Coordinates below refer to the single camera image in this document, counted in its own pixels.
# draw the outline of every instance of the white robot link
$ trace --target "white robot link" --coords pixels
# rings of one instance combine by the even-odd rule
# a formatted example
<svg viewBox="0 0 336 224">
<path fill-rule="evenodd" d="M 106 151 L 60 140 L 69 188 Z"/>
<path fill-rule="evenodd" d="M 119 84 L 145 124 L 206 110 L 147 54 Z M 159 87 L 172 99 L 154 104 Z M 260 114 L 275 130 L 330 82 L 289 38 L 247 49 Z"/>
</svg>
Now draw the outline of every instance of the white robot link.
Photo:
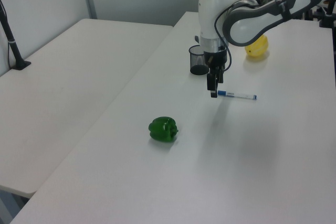
<svg viewBox="0 0 336 224">
<path fill-rule="evenodd" d="M 228 42 L 247 46 L 267 30 L 310 10 L 325 0 L 276 0 L 259 6 L 256 0 L 199 0 L 201 26 L 199 43 L 210 71 L 207 87 L 217 97 L 218 83 L 223 83 Z"/>
</svg>

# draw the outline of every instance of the white table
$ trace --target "white table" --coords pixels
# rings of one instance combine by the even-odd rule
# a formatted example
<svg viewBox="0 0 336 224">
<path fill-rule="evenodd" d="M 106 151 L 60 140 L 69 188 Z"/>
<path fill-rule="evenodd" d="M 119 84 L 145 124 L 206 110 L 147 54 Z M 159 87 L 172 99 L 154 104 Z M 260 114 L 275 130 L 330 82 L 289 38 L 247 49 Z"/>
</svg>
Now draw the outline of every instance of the white table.
<svg viewBox="0 0 336 224">
<path fill-rule="evenodd" d="M 84 19 L 0 77 L 0 189 L 31 197 L 171 29 Z"/>
<path fill-rule="evenodd" d="M 199 28 L 182 17 L 13 224 L 334 223 L 331 31 L 279 25 L 261 62 L 231 46 L 220 88 L 252 101 L 210 98 L 189 73 Z M 158 116 L 176 120 L 173 144 L 149 137 Z"/>
</svg>

